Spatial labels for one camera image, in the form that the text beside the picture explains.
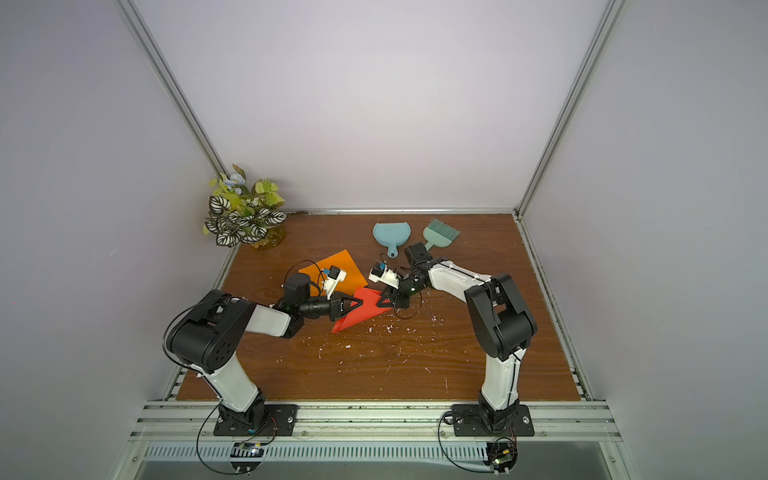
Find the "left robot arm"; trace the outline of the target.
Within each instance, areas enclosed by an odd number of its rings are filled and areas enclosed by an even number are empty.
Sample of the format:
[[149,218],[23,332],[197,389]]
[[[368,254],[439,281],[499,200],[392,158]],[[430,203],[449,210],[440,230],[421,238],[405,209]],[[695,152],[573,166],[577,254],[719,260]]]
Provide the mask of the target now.
[[290,339],[304,320],[328,317],[337,322],[364,301],[336,290],[338,278],[325,293],[307,274],[294,274],[283,284],[283,295],[265,306],[221,290],[211,290],[181,312],[163,335],[166,356],[196,372],[219,400],[215,412],[222,424],[214,434],[255,434],[269,424],[264,394],[240,364],[236,350],[247,333]]

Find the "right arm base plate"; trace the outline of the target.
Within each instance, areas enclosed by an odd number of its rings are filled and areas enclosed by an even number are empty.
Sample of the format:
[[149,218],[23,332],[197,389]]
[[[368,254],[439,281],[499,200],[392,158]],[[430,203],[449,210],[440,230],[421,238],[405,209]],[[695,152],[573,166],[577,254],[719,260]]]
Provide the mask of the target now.
[[475,404],[454,404],[448,417],[457,437],[533,437],[535,429],[527,405],[513,404],[505,410],[491,410]]

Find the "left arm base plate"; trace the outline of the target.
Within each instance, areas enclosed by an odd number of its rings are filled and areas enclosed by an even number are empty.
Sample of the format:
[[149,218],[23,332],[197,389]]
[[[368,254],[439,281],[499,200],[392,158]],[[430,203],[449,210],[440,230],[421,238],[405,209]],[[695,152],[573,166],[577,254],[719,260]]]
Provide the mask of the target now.
[[218,407],[215,436],[291,436],[297,420],[296,404],[256,403],[244,412]]

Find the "red square paper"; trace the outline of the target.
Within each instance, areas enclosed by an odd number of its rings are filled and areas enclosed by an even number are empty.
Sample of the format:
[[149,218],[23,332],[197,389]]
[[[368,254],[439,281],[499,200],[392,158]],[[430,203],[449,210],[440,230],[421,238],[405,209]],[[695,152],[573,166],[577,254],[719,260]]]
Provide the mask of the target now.
[[382,292],[373,290],[367,287],[360,287],[355,291],[354,296],[362,299],[364,304],[351,313],[349,313],[343,319],[337,321],[333,326],[331,332],[333,334],[339,333],[342,330],[356,326],[366,320],[372,319],[382,313],[385,313],[391,309],[380,309],[376,306]]

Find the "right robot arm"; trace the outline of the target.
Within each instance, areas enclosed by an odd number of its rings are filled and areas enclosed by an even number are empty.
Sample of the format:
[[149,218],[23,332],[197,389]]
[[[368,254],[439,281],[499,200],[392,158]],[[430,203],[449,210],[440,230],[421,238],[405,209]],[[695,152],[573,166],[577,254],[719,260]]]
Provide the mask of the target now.
[[468,308],[472,328],[486,354],[485,376],[478,403],[467,414],[452,413],[485,432],[500,433],[520,415],[519,379],[522,361],[538,325],[521,291],[508,274],[490,276],[434,257],[422,243],[405,249],[409,271],[400,274],[385,262],[374,264],[373,282],[385,285],[381,307],[406,308],[410,298],[425,289],[448,293]]

